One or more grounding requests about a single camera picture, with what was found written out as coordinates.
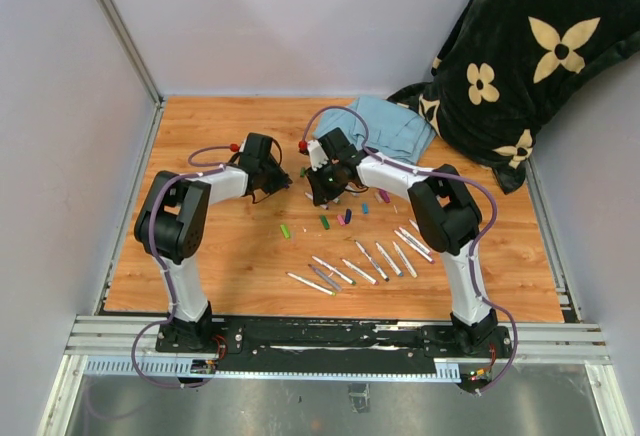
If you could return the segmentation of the light green pen cap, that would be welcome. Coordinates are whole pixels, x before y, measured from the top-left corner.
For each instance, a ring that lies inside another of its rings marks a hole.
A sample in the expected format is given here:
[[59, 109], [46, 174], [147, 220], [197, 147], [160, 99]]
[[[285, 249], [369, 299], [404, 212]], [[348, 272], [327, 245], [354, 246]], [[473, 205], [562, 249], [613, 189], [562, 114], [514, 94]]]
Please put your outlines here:
[[290, 235], [288, 227], [285, 224], [281, 224], [280, 225], [280, 229], [281, 229], [281, 232], [282, 232], [284, 238], [285, 239], [290, 239], [291, 235]]

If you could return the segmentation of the magenta pen cap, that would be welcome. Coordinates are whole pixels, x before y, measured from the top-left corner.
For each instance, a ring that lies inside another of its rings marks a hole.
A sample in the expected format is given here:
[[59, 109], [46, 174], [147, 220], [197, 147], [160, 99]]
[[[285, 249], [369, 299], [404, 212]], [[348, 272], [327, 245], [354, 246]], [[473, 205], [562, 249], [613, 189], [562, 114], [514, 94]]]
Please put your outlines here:
[[379, 193], [385, 203], [390, 203], [390, 197], [385, 191], [380, 190]]

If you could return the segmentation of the green cap marker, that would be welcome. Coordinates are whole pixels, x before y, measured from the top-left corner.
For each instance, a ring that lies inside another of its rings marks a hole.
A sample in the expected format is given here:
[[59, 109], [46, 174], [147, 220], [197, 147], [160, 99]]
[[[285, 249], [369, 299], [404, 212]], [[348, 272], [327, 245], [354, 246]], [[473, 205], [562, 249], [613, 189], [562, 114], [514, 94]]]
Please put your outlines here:
[[338, 270], [336, 267], [334, 267], [333, 265], [329, 264], [328, 262], [322, 260], [321, 258], [312, 255], [311, 258], [317, 262], [318, 264], [320, 264], [321, 266], [323, 266], [324, 268], [328, 269], [329, 271], [335, 273], [337, 276], [339, 276], [343, 281], [345, 281], [346, 283], [348, 283], [349, 285], [355, 286], [356, 282], [351, 279], [350, 277], [348, 277], [346, 274], [344, 274], [343, 272], [341, 272], [340, 270]]

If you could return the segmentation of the red pink cap marker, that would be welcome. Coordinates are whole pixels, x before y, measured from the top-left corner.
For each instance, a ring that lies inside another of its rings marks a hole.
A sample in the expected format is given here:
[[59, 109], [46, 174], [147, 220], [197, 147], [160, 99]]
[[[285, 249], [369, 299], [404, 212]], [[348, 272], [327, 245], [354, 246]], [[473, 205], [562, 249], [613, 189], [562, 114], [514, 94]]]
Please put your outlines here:
[[356, 274], [358, 274], [359, 276], [364, 278], [370, 284], [372, 284], [372, 285], [378, 285], [379, 284], [379, 282], [373, 276], [369, 275], [367, 272], [365, 272], [359, 266], [355, 265], [354, 263], [350, 262], [349, 260], [347, 260], [345, 258], [341, 258], [341, 261], [344, 263], [344, 265], [347, 268], [349, 268], [350, 270], [354, 271]]

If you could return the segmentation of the lavender marker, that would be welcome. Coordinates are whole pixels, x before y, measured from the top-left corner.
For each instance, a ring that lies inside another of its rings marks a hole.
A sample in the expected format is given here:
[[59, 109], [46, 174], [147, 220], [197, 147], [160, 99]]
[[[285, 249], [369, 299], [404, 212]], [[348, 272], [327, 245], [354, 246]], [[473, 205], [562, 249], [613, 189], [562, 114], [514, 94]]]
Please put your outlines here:
[[321, 269], [319, 269], [318, 267], [309, 264], [309, 268], [316, 274], [318, 275], [324, 282], [326, 282], [327, 284], [329, 284], [336, 292], [340, 292], [342, 290], [342, 287], [335, 282], [329, 275], [327, 275], [325, 272], [323, 272]]

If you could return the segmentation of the magenta cap marker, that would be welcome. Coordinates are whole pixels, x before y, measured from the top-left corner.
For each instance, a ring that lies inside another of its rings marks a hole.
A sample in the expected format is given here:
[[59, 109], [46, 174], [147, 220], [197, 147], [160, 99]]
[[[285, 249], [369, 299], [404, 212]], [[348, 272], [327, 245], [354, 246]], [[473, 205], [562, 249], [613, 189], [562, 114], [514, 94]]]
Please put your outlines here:
[[418, 245], [416, 245], [415, 243], [413, 243], [409, 238], [407, 238], [405, 235], [403, 235], [399, 230], [394, 230], [394, 233], [406, 244], [408, 245], [411, 249], [413, 249], [415, 252], [417, 252], [422, 258], [424, 258], [426, 261], [428, 261], [430, 264], [434, 264], [435, 261], [433, 260], [433, 258], [427, 254], [425, 251], [423, 251]]

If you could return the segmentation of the light green marker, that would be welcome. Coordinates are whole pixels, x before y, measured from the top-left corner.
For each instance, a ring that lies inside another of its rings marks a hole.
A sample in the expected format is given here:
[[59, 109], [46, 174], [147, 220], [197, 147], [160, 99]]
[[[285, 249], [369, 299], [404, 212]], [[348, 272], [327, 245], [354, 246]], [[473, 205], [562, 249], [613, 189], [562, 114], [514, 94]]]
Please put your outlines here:
[[297, 275], [295, 273], [285, 272], [285, 274], [288, 277], [292, 278], [293, 280], [298, 281], [298, 282], [300, 282], [300, 283], [302, 283], [302, 284], [304, 284], [304, 285], [306, 285], [306, 286], [308, 286], [310, 288], [313, 288], [314, 290], [322, 292], [323, 294], [326, 294], [326, 295], [329, 295], [329, 296], [335, 296], [336, 295], [335, 291], [333, 291], [331, 289], [328, 289], [328, 288], [325, 288], [325, 287], [323, 287], [323, 286], [321, 286], [321, 285], [319, 285], [319, 284], [317, 284], [317, 283], [315, 283], [313, 281], [310, 281], [310, 280], [308, 280], [308, 279], [306, 279], [306, 278], [304, 278], [302, 276], [299, 276], [299, 275]]

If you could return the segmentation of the black marker pen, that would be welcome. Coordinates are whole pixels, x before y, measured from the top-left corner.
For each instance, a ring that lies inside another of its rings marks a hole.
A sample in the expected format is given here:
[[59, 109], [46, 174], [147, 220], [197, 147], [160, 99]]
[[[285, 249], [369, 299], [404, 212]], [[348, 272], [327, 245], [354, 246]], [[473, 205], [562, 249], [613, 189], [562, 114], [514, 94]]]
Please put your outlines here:
[[416, 221], [414, 221], [413, 219], [409, 219], [409, 223], [418, 233], [420, 232], [420, 228]]

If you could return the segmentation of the light blue cap marker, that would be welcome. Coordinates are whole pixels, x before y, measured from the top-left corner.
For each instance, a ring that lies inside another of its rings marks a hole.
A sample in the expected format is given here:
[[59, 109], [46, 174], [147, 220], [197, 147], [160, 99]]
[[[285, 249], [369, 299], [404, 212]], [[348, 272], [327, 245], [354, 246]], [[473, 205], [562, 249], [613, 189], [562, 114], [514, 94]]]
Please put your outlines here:
[[377, 250], [379, 251], [379, 253], [381, 254], [381, 256], [384, 258], [384, 260], [386, 261], [386, 263], [389, 265], [389, 267], [393, 270], [393, 272], [395, 273], [396, 276], [398, 277], [402, 277], [403, 276], [403, 271], [400, 269], [400, 267], [395, 263], [395, 261], [392, 259], [392, 257], [390, 256], [390, 254], [385, 250], [385, 248], [378, 242], [375, 242], [375, 246], [377, 248]]

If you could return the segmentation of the dark blue cap marker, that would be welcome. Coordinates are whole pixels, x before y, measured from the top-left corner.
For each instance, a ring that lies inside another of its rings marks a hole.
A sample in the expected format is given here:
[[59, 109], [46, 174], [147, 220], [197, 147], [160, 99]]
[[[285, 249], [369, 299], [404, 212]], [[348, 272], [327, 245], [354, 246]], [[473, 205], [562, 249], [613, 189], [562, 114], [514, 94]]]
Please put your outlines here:
[[376, 262], [373, 256], [369, 253], [369, 251], [357, 240], [354, 241], [358, 249], [363, 253], [363, 255], [367, 258], [373, 268], [379, 273], [379, 275], [383, 278], [384, 281], [389, 282], [389, 276], [384, 272], [381, 266]]

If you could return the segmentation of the white slim marker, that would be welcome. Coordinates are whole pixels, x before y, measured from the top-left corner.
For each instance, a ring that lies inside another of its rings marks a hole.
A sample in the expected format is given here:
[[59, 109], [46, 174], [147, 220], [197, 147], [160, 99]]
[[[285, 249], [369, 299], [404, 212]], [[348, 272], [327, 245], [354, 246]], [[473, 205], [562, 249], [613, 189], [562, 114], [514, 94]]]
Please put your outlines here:
[[414, 278], [414, 279], [417, 278], [418, 274], [417, 274], [415, 268], [413, 267], [413, 265], [411, 264], [411, 262], [409, 261], [408, 257], [406, 256], [406, 254], [402, 250], [402, 248], [395, 241], [393, 241], [392, 244], [393, 244], [393, 247], [394, 247], [397, 255], [401, 259], [402, 263], [404, 264], [404, 266], [408, 270], [408, 272], [411, 275], [411, 277]]

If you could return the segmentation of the pink marker pen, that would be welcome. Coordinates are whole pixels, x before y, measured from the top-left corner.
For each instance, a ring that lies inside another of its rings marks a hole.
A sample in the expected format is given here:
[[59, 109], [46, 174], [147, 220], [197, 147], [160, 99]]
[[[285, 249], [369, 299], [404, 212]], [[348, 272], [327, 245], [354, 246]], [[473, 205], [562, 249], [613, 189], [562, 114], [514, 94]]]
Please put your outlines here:
[[408, 230], [403, 227], [399, 227], [401, 234], [403, 234], [409, 241], [411, 241], [416, 247], [423, 253], [430, 255], [431, 250], [422, 242], [420, 242], [415, 236], [413, 236]]

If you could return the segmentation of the navy green marker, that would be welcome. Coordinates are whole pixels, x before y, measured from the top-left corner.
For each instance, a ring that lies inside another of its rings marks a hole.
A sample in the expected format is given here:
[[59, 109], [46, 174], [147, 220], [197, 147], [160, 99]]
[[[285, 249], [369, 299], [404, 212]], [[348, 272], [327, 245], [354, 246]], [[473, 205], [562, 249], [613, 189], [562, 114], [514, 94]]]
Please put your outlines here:
[[329, 201], [328, 203], [325, 203], [325, 204], [321, 205], [321, 207], [324, 208], [325, 210], [328, 210], [328, 209], [333, 208], [334, 206], [339, 205], [339, 204], [340, 204], [340, 200], [339, 199], [335, 199], [335, 200]]

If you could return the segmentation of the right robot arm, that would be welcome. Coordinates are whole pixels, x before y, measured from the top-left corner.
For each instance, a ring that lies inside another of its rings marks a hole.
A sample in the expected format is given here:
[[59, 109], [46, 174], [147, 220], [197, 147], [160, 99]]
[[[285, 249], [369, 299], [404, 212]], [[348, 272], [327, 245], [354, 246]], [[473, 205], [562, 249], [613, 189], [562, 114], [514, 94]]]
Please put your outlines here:
[[411, 204], [420, 236], [441, 255], [445, 268], [455, 348], [466, 356], [496, 350], [500, 342], [496, 309], [488, 302], [474, 256], [482, 214], [456, 169], [420, 168], [367, 147], [358, 150], [339, 129], [318, 140], [302, 140], [298, 149], [309, 157], [306, 176], [316, 206], [336, 199], [350, 184], [381, 189]]

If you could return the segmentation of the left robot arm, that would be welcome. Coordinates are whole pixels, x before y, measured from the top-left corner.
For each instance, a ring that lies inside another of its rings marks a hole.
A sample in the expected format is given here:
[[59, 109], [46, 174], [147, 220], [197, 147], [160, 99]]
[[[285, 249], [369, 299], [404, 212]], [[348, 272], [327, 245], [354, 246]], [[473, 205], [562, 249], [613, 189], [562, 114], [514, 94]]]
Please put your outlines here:
[[226, 162], [194, 160], [211, 146], [189, 156], [192, 172], [158, 172], [135, 222], [134, 237], [159, 266], [169, 298], [168, 316], [156, 325], [159, 352], [205, 352], [222, 341], [196, 259], [209, 207], [247, 196], [256, 203], [257, 192], [269, 197], [292, 184], [274, 138], [250, 133], [225, 148]]

